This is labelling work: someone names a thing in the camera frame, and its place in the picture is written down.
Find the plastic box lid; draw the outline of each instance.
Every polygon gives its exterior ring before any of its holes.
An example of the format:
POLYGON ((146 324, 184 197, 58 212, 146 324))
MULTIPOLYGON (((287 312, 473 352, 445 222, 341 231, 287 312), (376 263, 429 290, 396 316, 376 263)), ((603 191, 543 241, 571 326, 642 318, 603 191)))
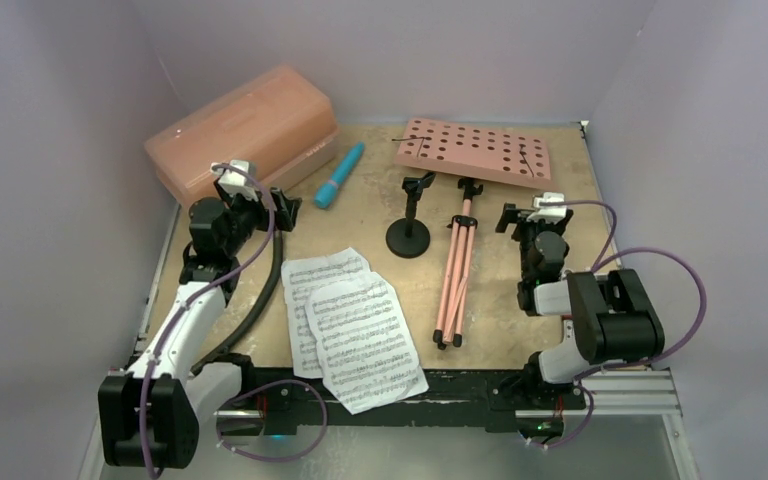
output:
POLYGON ((336 129, 328 97, 280 66, 170 126, 145 148, 161 181, 189 206, 215 196, 211 163, 249 160, 263 179, 336 129))

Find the tripod leg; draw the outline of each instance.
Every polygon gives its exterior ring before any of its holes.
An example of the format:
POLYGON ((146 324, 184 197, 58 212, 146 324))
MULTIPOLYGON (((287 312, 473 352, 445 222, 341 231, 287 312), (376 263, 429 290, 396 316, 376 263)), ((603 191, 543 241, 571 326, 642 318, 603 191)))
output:
POLYGON ((449 243, 449 259, 446 260, 446 275, 443 277, 443 293, 440 295, 440 308, 437 310, 437 324, 434 327, 434 343, 443 343, 443 326, 446 318, 446 307, 449 299, 449 285, 452 283, 452 267, 454 266, 455 246, 458 243, 457 225, 452 225, 452 240, 449 243))
POLYGON ((455 323, 455 337, 452 340, 452 344, 456 347, 460 347, 461 343, 463 342, 463 315, 464 310, 466 309, 466 289, 469 285, 469 267, 472 263, 472 246, 475 241, 475 227, 469 228, 469 235, 467 236, 466 240, 466 260, 464 260, 464 274, 463 274, 463 282, 464 282, 464 293, 463 298, 461 298, 461 301, 458 306, 458 317, 457 317, 457 323, 455 323))
POLYGON ((458 227, 458 242, 455 247, 455 263, 452 267, 452 282, 449 286, 449 306, 446 309, 446 325, 443 329, 443 341, 452 343, 454 338, 455 311, 460 303, 460 280, 463 273, 464 248, 466 247, 467 228, 458 227))

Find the pink tripod stand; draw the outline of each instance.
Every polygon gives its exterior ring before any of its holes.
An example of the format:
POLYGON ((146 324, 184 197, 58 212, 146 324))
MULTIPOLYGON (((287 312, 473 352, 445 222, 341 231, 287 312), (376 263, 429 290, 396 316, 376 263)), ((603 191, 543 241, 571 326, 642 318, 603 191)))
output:
POLYGON ((447 344, 460 347, 463 343, 463 315, 466 304, 466 287, 469 266, 472 261, 472 246, 478 220, 469 216, 472 198, 481 195, 484 185, 475 185, 472 178, 458 180, 458 188, 464 189, 463 210, 452 217, 452 240, 449 245, 449 259, 446 261, 446 276, 443 278, 443 294, 437 312, 437 326, 432 340, 437 348, 445 350, 447 344))

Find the pink pegboard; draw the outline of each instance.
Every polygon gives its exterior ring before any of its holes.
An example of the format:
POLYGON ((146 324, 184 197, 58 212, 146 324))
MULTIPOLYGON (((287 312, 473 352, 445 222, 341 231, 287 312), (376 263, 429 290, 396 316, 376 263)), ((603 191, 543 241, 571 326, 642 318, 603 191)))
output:
POLYGON ((428 118, 411 118, 396 164, 541 190, 554 188, 542 139, 428 118))

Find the gray floor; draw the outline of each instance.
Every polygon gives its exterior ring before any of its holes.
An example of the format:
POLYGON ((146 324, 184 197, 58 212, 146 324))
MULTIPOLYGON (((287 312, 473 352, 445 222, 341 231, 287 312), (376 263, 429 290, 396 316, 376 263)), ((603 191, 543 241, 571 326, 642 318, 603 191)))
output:
MULTIPOLYGON (((298 436, 262 438, 247 448, 286 455, 304 448, 316 432, 303 427, 298 436)), ((205 429, 193 463, 162 478, 672 480, 678 476, 669 452, 660 417, 596 417, 576 441, 548 453, 526 447, 519 435, 475 428, 331 427, 316 450, 289 464, 259 463, 217 449, 216 437, 205 429)), ((147 476, 143 469, 105 466, 101 478, 147 476)))

